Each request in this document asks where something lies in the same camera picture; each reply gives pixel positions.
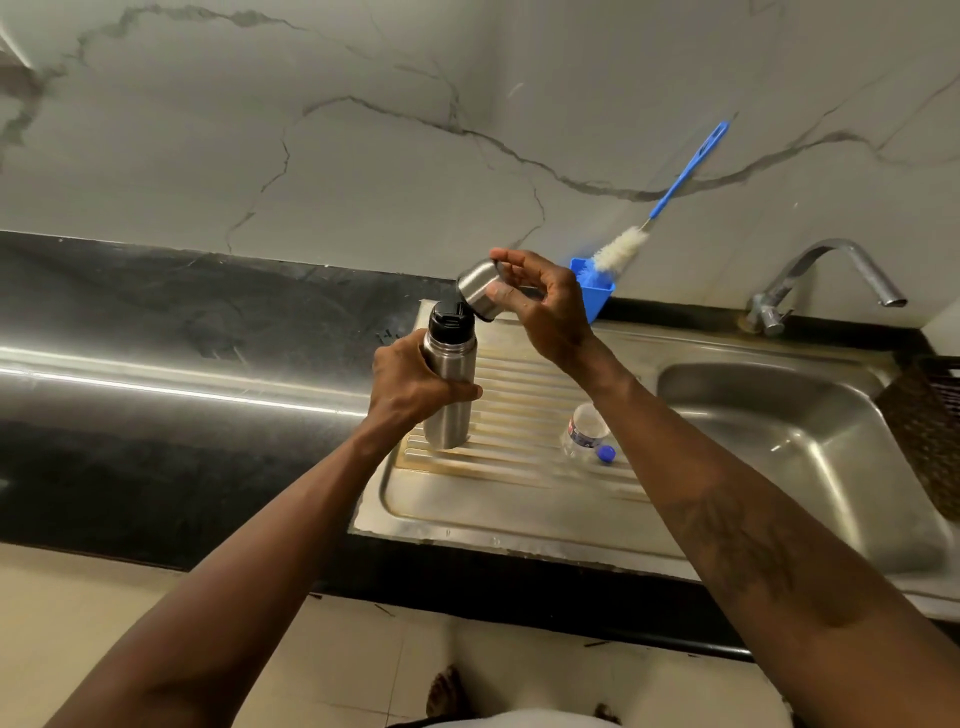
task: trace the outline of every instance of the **black bottle lid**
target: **black bottle lid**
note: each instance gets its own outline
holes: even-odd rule
[[[465,344],[473,337],[473,311],[462,301],[440,301],[430,311],[427,330],[441,344]]]

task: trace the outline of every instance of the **tattoo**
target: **tattoo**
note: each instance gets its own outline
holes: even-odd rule
[[[748,519],[733,488],[711,488],[703,497],[669,506],[667,513],[679,524],[682,546],[702,555],[701,577],[718,596],[734,598],[755,584],[775,601],[793,591],[796,560],[782,527],[775,527],[773,518]]]

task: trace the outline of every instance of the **white bristles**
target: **white bristles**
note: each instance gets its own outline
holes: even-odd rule
[[[648,237],[650,237],[649,232],[642,231],[636,226],[627,228],[617,235],[612,243],[608,243],[596,252],[593,256],[594,268],[616,280],[630,265],[630,261],[634,259],[634,255]]]

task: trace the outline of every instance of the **wicker basket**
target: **wicker basket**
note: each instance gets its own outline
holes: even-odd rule
[[[960,357],[918,358],[876,405],[933,505],[960,521]]]

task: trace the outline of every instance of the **left hand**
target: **left hand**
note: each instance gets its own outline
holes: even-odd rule
[[[477,384],[441,379],[431,372],[420,350],[425,336],[426,329],[418,328],[373,355],[368,416],[398,425],[403,432],[443,406],[477,400],[483,394]]]

